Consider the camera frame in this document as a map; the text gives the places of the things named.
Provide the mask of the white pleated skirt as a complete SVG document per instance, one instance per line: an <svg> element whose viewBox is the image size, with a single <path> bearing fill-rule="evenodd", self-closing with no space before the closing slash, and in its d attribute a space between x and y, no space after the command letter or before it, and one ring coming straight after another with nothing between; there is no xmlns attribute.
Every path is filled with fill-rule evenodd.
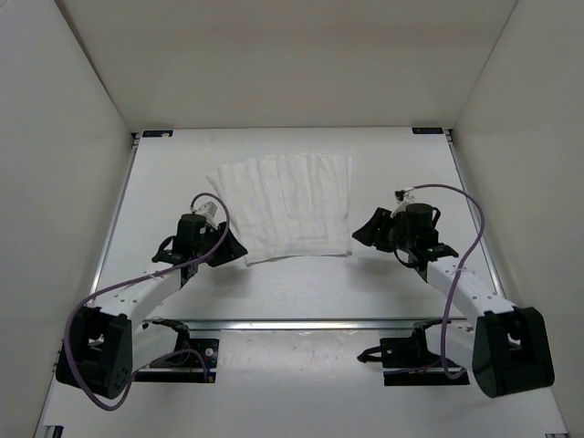
<svg viewBox="0 0 584 438"><path fill-rule="evenodd" d="M222 164L206 179L227 205L251 266L351 255L352 174L352 156L302 152Z"/></svg>

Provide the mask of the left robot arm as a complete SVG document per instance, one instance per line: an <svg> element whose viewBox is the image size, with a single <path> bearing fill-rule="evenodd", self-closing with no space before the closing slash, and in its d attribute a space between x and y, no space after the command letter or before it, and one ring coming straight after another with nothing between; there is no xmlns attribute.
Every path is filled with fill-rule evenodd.
<svg viewBox="0 0 584 438"><path fill-rule="evenodd" d="M226 222L216 224L209 214L183 214L176 233L164 239L152 257L153 272L108 287L68 319L57 381L94 398L113 400L146 366L201 361L185 324L152 313L183 289L200 265L217 267L246 254Z"/></svg>

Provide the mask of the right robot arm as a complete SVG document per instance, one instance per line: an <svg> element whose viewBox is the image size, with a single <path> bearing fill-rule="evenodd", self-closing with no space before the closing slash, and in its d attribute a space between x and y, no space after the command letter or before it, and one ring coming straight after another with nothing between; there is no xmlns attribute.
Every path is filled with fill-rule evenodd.
<svg viewBox="0 0 584 438"><path fill-rule="evenodd" d="M418 321L410 336L382 338L358 360L381 363L386 380L394 383L403 373L441 368L438 376L446 381L449 373L463 370L456 383L472 376L489 398L552 386L555 372L542 314L494 294L462 265L458 253L439 239L440 217L427 203L402 203L395 212L379 207L352 236L384 253L405 253L402 265L443 293L465 322Z"/></svg>

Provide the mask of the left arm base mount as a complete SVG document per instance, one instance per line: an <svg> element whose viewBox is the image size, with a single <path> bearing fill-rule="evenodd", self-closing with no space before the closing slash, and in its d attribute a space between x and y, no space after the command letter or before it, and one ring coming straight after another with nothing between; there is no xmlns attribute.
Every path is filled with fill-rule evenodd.
<svg viewBox="0 0 584 438"><path fill-rule="evenodd" d="M220 339L191 332L182 322L157 319L144 323L147 330L160 329L175 335L173 350L156 352L153 361L139 370L137 382L201 383L216 382Z"/></svg>

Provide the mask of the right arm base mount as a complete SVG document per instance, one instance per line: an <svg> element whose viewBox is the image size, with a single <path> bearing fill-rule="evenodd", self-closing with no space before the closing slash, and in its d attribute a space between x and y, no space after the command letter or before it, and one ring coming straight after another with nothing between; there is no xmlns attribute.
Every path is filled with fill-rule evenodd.
<svg viewBox="0 0 584 438"><path fill-rule="evenodd" d="M428 350L426 331L438 327L441 322L440 319L417 322L408 337L381 338L377 346L362 351L357 361L380 363L385 387L469 385L467 372L456 380L449 379L440 356Z"/></svg>

